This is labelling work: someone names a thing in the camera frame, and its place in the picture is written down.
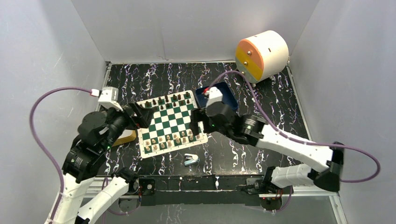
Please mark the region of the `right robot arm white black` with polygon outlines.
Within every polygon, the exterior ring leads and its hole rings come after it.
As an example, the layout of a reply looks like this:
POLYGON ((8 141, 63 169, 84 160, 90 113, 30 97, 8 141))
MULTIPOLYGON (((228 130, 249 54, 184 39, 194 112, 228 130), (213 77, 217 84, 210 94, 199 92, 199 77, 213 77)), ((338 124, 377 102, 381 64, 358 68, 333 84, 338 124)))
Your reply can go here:
POLYGON ((194 135, 198 134, 199 122, 204 133, 219 132, 237 143, 270 149, 301 162, 285 168, 269 167, 262 182, 269 193, 297 185, 314 185, 330 192, 340 190, 343 147, 315 146, 300 137, 297 142, 292 141, 293 134, 283 137, 265 119, 248 114, 240 116, 222 102, 192 110, 190 129, 194 135))

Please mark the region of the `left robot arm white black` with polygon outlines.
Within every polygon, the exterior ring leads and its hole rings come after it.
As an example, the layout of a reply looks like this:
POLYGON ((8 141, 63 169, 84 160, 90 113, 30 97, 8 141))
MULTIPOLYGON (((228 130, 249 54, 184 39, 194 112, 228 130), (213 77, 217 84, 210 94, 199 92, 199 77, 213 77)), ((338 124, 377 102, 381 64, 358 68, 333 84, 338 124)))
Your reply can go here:
POLYGON ((154 112, 152 108, 133 102, 120 111, 109 108, 105 112, 95 111, 83 117, 78 136, 62 166, 64 182, 60 199, 54 202, 46 223, 93 224, 120 196, 139 190, 138 175, 123 168, 91 201, 81 204, 116 140, 125 130, 149 127, 154 112))

